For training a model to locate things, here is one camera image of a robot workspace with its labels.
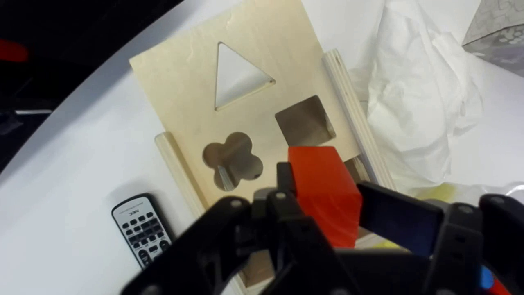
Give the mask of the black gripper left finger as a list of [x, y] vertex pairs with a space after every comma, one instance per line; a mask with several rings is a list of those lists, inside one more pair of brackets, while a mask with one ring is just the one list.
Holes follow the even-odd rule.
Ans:
[[290, 163], [277, 164], [277, 200], [288, 200], [296, 197], [296, 186]]

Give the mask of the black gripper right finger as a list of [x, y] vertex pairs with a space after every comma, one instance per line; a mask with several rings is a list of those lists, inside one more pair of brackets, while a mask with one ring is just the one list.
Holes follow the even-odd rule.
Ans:
[[444, 218], [439, 207], [372, 182], [362, 182], [357, 189], [362, 194], [362, 228], [417, 256], [432, 255]]

